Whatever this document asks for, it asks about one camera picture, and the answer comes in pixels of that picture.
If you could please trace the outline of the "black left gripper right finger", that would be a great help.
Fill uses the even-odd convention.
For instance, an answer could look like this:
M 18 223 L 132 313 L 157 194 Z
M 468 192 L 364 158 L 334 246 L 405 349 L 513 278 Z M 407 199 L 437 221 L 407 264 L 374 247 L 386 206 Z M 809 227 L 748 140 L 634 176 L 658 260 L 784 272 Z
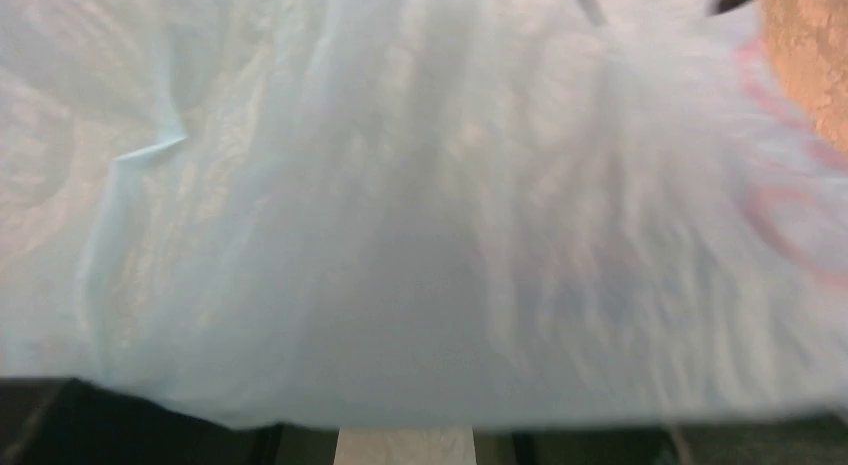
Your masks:
M 847 414 L 765 423 L 515 433 L 517 464 L 797 465 L 847 462 Z

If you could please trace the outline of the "light blue plastic bag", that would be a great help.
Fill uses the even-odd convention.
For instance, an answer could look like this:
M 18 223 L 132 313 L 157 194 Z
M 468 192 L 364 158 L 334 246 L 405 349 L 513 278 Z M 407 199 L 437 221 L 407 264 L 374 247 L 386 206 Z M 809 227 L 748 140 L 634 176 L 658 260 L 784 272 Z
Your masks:
M 847 404 L 753 0 L 1 0 L 1 374 L 232 427 Z

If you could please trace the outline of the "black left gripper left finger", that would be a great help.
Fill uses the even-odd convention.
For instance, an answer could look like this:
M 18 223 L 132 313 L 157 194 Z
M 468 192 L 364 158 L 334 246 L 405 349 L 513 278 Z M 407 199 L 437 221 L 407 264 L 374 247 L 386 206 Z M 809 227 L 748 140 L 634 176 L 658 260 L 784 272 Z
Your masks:
M 77 381 L 1 383 L 4 464 L 273 464 L 281 434 L 230 430 Z

